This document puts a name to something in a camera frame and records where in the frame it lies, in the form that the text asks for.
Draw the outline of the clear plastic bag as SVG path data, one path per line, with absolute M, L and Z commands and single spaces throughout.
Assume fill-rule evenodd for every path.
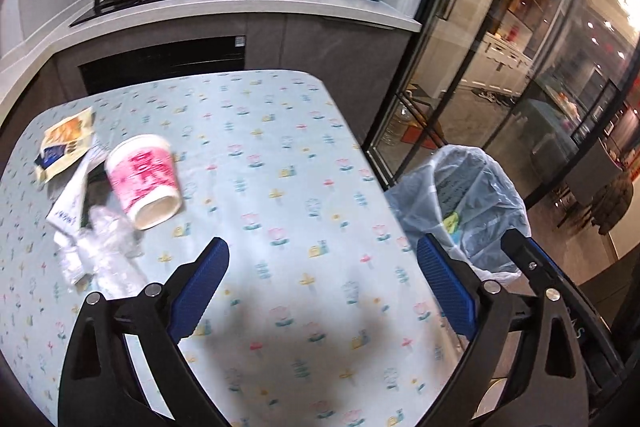
M 91 206 L 88 225 L 75 237 L 54 233 L 66 285 L 78 291 L 99 291 L 107 299 L 138 295 L 146 285 L 134 263 L 142 255 L 140 237 L 126 216 L 105 206 Z

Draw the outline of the pink paper cup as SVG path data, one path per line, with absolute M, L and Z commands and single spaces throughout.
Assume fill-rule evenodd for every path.
M 182 206 L 169 142 L 157 134 L 139 134 L 108 153 L 104 169 L 122 210 L 144 231 L 167 221 Z

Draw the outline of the green milk carton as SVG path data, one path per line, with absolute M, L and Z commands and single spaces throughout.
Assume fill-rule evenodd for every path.
M 65 185 L 46 217 L 46 221 L 56 231 L 77 239 L 81 231 L 88 176 L 104 163 L 107 155 L 107 148 L 98 143 L 90 147 L 79 161 L 73 176 L 70 177 L 70 181 Z

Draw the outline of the beige snack bag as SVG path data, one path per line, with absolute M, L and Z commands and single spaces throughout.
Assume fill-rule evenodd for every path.
M 60 120 L 43 135 L 36 157 L 35 176 L 40 183 L 48 183 L 85 155 L 93 141 L 93 110 L 81 112 Z

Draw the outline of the trash bin with clear liner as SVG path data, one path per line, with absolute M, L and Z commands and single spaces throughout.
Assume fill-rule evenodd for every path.
M 431 233 L 450 258 L 466 262 L 483 281 L 506 286 L 522 275 L 500 241 L 510 229 L 530 235 L 526 208 L 498 161 L 484 150 L 446 145 L 404 174 L 385 198 L 411 247 Z M 442 220 L 454 211 L 459 230 L 449 235 Z

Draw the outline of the floral tablecloth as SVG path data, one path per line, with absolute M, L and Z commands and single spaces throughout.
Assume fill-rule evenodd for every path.
M 1 352 L 35 406 L 58 380 L 84 296 L 68 286 L 37 182 L 43 132 L 91 108 L 106 146 L 157 134 L 183 206 L 146 231 L 137 264 L 163 282 L 215 236 L 230 265 L 180 343 L 235 426 L 413 426 L 458 351 L 405 233 L 323 83 L 255 70 L 145 83 L 46 110 L 1 181 Z

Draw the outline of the built-in black oven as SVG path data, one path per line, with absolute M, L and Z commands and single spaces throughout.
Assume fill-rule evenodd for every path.
M 89 94 L 211 72 L 236 72 L 245 66 L 244 36 L 225 36 L 146 46 L 81 64 Z

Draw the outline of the black framed glass door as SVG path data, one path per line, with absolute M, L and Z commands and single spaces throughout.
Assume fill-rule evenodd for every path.
M 368 154 L 384 186 L 447 145 L 501 165 L 528 205 L 585 202 L 634 156 L 639 0 L 430 0 Z

